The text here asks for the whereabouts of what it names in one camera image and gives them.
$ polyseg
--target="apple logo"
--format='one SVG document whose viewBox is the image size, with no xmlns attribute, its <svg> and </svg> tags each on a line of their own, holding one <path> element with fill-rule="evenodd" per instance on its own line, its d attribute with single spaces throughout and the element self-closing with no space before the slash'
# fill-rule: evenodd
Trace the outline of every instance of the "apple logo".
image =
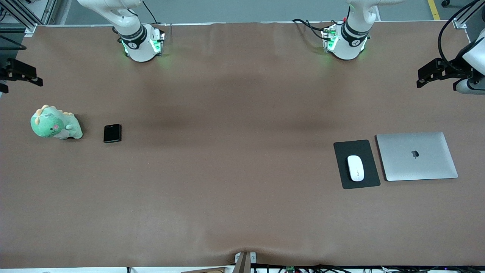
<svg viewBox="0 0 485 273">
<path fill-rule="evenodd" d="M 420 153 L 418 153 L 418 151 L 411 151 L 411 153 L 413 154 L 414 159 L 416 159 L 420 155 Z"/>
</svg>

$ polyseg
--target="yellow floor tape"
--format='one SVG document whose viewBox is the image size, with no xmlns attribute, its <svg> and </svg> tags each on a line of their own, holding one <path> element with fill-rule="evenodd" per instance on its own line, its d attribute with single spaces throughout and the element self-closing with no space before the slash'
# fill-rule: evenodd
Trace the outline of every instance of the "yellow floor tape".
<svg viewBox="0 0 485 273">
<path fill-rule="evenodd" d="M 429 8 L 431 9 L 431 13 L 433 14 L 433 19 L 441 20 L 439 18 L 438 9 L 436 9 L 435 0 L 428 0 L 428 4 L 429 4 Z"/>
</svg>

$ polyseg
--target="silver laptop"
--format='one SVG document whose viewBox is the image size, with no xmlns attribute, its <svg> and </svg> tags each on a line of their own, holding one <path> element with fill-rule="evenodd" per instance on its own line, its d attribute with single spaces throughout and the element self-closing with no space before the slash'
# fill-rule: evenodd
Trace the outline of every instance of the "silver laptop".
<svg viewBox="0 0 485 273">
<path fill-rule="evenodd" d="M 377 135 L 388 181 L 457 178 L 442 132 Z"/>
</svg>

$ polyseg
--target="green dinosaur plush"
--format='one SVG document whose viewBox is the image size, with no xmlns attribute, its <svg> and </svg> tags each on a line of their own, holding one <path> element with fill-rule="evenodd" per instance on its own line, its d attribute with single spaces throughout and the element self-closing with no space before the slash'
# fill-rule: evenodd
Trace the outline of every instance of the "green dinosaur plush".
<svg viewBox="0 0 485 273">
<path fill-rule="evenodd" d="M 34 113 L 31 126 L 39 137 L 82 137 L 81 126 L 74 114 L 57 110 L 56 107 L 47 104 Z"/>
</svg>

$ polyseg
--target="phone screen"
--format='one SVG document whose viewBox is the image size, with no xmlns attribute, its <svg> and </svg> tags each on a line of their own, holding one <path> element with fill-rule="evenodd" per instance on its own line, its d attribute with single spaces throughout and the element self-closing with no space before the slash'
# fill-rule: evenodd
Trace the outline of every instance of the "phone screen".
<svg viewBox="0 0 485 273">
<path fill-rule="evenodd" d="M 121 141 L 121 125 L 113 124 L 104 126 L 104 143 Z"/>
</svg>

